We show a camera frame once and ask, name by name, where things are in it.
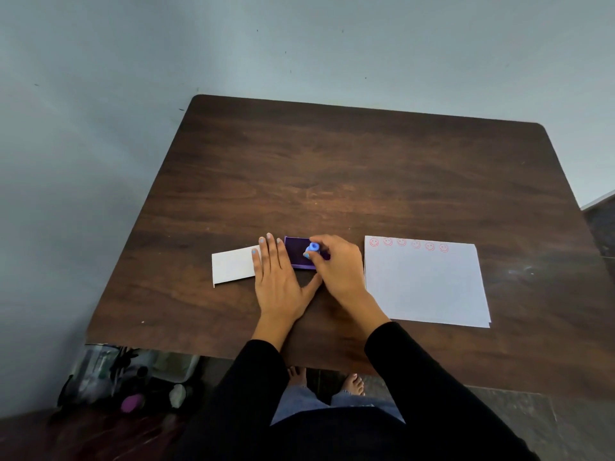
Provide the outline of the person's left hand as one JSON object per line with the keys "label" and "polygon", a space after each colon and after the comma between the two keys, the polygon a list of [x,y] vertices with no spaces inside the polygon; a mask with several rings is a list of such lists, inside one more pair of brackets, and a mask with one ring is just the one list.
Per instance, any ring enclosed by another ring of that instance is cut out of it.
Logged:
{"label": "person's left hand", "polygon": [[260,318],[253,335],[254,339],[272,341],[274,334],[287,335],[307,307],[301,307],[301,286],[290,264],[286,248],[281,239],[277,239],[281,274],[272,278],[266,264],[266,236],[259,238],[261,252],[261,281],[255,279],[255,291],[260,308]]}

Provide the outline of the person's right hand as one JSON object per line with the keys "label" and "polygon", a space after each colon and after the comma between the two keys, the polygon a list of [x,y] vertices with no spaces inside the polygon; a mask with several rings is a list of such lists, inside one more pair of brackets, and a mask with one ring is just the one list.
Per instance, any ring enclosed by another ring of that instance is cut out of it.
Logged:
{"label": "person's right hand", "polygon": [[378,304],[366,290],[359,247],[337,235],[314,235],[310,240],[330,253],[330,259],[324,260],[324,267],[316,269],[342,308],[355,319],[381,315]]}

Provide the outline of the purple ink pad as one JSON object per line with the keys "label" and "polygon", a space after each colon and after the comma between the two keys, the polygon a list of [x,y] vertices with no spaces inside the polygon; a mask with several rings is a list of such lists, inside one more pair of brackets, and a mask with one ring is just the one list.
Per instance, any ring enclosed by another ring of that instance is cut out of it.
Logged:
{"label": "purple ink pad", "polygon": [[[309,259],[303,257],[304,251],[306,250],[306,247],[309,245],[311,240],[309,240],[308,238],[284,237],[283,242],[290,263],[294,269],[305,271],[316,270],[316,268],[309,262]],[[330,259],[330,253],[326,249],[323,249],[321,245],[320,254],[324,258],[324,260],[328,261]]]}

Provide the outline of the person's left forearm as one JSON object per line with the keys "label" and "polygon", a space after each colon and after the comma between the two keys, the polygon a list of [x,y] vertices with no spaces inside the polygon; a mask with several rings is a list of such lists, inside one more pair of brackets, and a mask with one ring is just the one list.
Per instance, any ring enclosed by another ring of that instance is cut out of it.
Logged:
{"label": "person's left forearm", "polygon": [[263,314],[185,435],[184,461],[249,461],[281,400],[288,375],[280,354],[294,319]]}

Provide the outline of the person's right forearm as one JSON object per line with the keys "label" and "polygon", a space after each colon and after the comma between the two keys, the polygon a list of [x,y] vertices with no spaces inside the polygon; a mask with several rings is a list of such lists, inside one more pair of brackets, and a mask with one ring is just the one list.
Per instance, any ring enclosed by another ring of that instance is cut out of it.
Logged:
{"label": "person's right forearm", "polygon": [[437,461],[540,461],[486,404],[385,316],[370,294],[346,307],[405,420],[410,450]]}

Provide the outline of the small white card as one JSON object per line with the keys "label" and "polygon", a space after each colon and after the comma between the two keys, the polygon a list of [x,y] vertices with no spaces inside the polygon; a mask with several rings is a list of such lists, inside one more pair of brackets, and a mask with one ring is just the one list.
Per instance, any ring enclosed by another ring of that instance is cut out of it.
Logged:
{"label": "small white card", "polygon": [[221,253],[213,253],[211,255],[213,286],[215,287],[218,284],[254,277],[253,250],[255,250],[258,255],[261,255],[258,245]]}

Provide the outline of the person's right foot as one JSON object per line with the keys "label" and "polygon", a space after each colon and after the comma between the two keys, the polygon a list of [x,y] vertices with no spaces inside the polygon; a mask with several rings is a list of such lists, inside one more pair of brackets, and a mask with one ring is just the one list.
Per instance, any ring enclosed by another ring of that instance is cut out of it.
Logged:
{"label": "person's right foot", "polygon": [[340,394],[365,396],[365,383],[357,373],[349,374],[342,384]]}

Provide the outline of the person's blue jeans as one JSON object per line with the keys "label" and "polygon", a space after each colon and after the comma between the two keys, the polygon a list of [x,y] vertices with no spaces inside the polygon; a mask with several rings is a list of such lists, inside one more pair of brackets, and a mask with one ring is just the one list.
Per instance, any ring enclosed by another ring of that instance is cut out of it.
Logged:
{"label": "person's blue jeans", "polygon": [[326,404],[320,401],[309,388],[300,385],[291,385],[284,390],[271,425],[300,412],[349,407],[374,407],[390,414],[401,422],[405,421],[393,401],[354,395],[347,390],[340,390],[332,396],[331,403]]}

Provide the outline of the white paper with red smileys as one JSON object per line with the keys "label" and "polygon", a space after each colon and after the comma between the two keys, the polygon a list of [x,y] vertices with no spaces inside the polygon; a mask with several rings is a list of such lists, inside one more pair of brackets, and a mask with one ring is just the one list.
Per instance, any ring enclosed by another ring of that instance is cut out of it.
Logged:
{"label": "white paper with red smileys", "polygon": [[390,319],[489,328],[474,244],[366,235],[366,290]]}

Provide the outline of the person's black top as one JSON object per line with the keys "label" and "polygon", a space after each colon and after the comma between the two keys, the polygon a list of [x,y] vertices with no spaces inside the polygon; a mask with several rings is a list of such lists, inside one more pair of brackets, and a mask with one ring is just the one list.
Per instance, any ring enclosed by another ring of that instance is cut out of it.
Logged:
{"label": "person's black top", "polygon": [[270,426],[259,461],[414,461],[406,425],[374,407],[299,412]]}

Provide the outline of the clear bag of supplies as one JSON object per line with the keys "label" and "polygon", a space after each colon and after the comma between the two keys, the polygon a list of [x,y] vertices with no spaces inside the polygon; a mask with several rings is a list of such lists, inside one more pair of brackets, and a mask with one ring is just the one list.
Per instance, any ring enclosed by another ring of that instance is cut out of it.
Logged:
{"label": "clear bag of supplies", "polygon": [[[67,411],[92,406],[122,413],[122,400],[142,393],[146,398],[143,408],[130,415],[191,412],[204,395],[201,371],[198,355],[87,344],[61,389],[57,407]],[[172,409],[168,399],[175,384],[188,389],[180,409]]]}

